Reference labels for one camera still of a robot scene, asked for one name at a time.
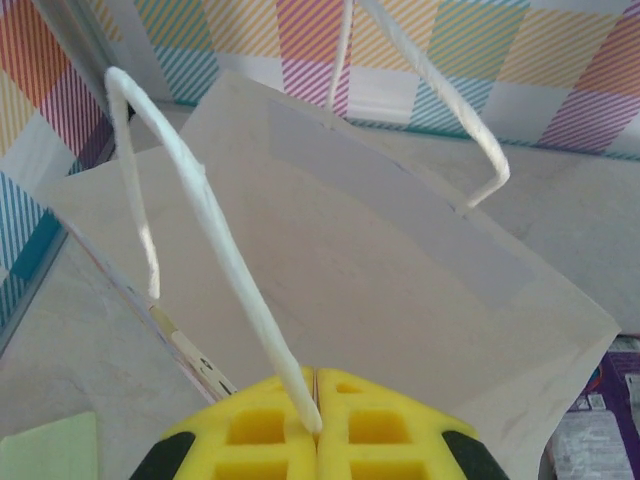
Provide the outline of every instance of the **yellow plastic object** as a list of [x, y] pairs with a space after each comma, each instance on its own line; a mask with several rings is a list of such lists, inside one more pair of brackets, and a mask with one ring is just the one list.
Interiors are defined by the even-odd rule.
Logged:
[[317, 438], [274, 377], [174, 426], [132, 480], [507, 478], [464, 422], [339, 370], [303, 373], [317, 385]]

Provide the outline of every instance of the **white paper bag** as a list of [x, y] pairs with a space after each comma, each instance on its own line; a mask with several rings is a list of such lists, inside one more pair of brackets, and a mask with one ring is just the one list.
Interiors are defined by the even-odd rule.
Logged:
[[[325, 118], [227, 72], [181, 131], [291, 350], [462, 418], [512, 479], [535, 478], [618, 326], [482, 212], [455, 213], [462, 196], [441, 179]], [[164, 149], [138, 162], [160, 307], [237, 387], [270, 375]], [[116, 162], [48, 203], [145, 291]]]

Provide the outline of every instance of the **bag handle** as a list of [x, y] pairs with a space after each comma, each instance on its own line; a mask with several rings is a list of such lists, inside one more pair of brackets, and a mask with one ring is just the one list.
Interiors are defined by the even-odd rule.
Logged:
[[218, 263], [240, 300], [262, 348], [280, 377], [302, 423], [310, 432], [319, 432], [322, 429], [322, 419], [307, 389], [300, 365], [289, 350], [278, 324], [233, 240], [229, 225], [205, 175], [204, 165], [196, 160], [162, 112], [129, 75], [119, 68], [110, 67], [105, 75], [105, 83], [115, 130], [116, 153], [120, 159], [138, 236], [144, 247], [151, 272], [149, 294], [154, 299], [160, 296], [158, 257], [142, 201], [136, 155], [129, 131], [127, 101], [169, 153]]
[[[463, 204], [456, 207], [456, 212], [464, 215], [507, 183], [511, 175], [507, 157], [505, 157], [500, 144], [482, 122], [473, 107], [467, 103], [455, 87], [438, 71], [427, 56], [420, 51], [420, 48], [409, 38], [409, 35], [402, 30], [393, 17], [387, 13], [384, 7], [376, 0], [357, 1], [365, 12], [369, 14], [378, 28], [382, 30], [385, 37], [396, 47], [427, 85], [431, 87], [438, 98], [449, 107], [449, 110], [453, 112], [465, 131], [480, 145], [480, 148], [482, 148], [487, 157], [489, 157], [496, 171], [496, 175], [472, 193]], [[353, 2], [354, 0], [344, 0], [342, 27], [336, 48], [336, 60], [333, 65], [331, 83], [325, 102], [325, 109], [330, 114], [333, 113], [334, 98], [347, 54], [349, 33], [351, 32], [351, 24], [353, 21]]]

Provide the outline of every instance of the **gift bag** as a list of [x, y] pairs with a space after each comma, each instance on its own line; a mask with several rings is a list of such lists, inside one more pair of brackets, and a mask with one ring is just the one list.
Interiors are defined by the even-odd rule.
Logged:
[[[236, 387], [267, 377], [267, 360], [274, 363], [250, 326], [265, 311], [245, 302], [229, 273], [243, 271], [300, 363], [347, 370], [457, 416], [510, 478], [535, 478], [547, 440], [619, 328], [473, 208], [506, 181], [506, 159], [426, 57], [376, 14], [494, 163], [496, 178], [470, 198], [333, 115], [335, 90], [323, 110], [225, 72], [182, 140], [164, 135], [166, 120], [131, 94], [167, 149], [139, 153], [138, 169], [129, 169], [123, 147], [127, 162], [64, 179], [45, 200]], [[121, 133], [123, 118], [115, 119]], [[121, 147], [130, 146], [127, 135]], [[191, 152], [193, 168], [176, 169], [172, 162]], [[204, 200], [194, 203], [198, 195]], [[214, 212], [211, 223], [241, 257], [220, 254], [203, 212]]]

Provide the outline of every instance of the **black plastic part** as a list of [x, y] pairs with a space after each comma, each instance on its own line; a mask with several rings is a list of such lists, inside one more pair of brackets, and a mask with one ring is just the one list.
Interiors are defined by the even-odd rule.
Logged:
[[444, 432], [444, 441], [467, 480], [509, 480], [482, 442], [460, 432]]
[[156, 443], [133, 472], [131, 480], [172, 480], [196, 436], [180, 432]]

